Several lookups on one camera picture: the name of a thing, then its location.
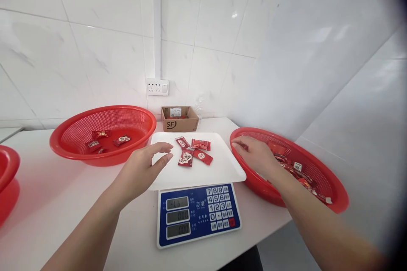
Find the hand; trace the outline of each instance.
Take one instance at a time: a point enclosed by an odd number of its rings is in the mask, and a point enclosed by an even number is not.
[[[115,192],[126,205],[144,193],[157,178],[161,170],[173,157],[169,143],[158,142],[153,145],[132,152],[122,170],[113,181]],[[157,162],[152,165],[152,158],[158,152],[165,152]]]
[[[264,142],[241,136],[232,140],[232,146],[252,170],[266,178],[270,178],[274,171],[280,171],[281,169],[280,163]]]

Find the blue scale panel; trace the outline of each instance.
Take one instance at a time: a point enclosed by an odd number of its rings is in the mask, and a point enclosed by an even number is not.
[[[157,246],[160,249],[241,226],[230,183],[159,192]]]

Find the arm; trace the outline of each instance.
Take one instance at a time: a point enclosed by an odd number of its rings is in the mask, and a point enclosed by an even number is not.
[[[334,212],[283,170],[265,143],[250,137],[232,142],[245,162],[280,192],[321,270],[374,270],[384,262],[377,249],[346,228]],[[248,151],[240,144],[248,146]]]
[[[41,271],[102,271],[121,210],[144,193],[172,158],[168,143],[134,151],[113,183],[101,194],[85,217],[48,260]],[[167,153],[154,165],[158,152]]]

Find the cardboard box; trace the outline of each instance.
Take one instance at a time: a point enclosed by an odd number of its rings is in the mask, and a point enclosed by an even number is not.
[[[168,119],[171,115],[186,115],[188,119]],[[196,131],[199,118],[190,106],[174,106],[161,107],[161,120],[165,132],[189,132]]]

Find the white countertop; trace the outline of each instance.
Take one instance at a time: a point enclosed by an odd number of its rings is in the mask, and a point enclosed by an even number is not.
[[[219,133],[230,147],[236,128],[228,118],[203,119],[197,132]],[[57,156],[48,144],[52,131],[26,131],[3,143],[20,154],[21,193],[0,228],[2,271],[39,270],[122,167],[92,167]],[[291,220],[285,208],[259,198],[244,183],[234,188],[240,230],[163,250],[156,246],[158,192],[145,192],[121,212],[105,270],[218,270]]]
[[[24,129],[23,127],[0,128],[0,143],[4,142],[8,138],[11,138],[17,132],[20,132],[23,129]]]

